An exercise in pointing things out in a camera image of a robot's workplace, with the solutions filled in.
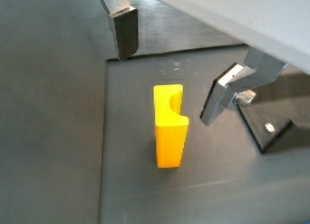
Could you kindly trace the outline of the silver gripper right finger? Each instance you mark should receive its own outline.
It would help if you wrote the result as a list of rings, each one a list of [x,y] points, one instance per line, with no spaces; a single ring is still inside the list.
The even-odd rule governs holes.
[[[285,66],[273,56],[251,48],[243,65],[233,63],[213,79],[200,112],[201,122],[209,125],[232,101],[249,103],[252,96],[245,92],[273,82]]]

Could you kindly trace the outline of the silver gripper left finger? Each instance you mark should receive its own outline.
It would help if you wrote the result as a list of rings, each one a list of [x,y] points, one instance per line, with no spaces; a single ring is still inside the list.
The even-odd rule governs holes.
[[[129,0],[98,0],[106,12],[117,58],[130,57],[137,50],[137,10]]]

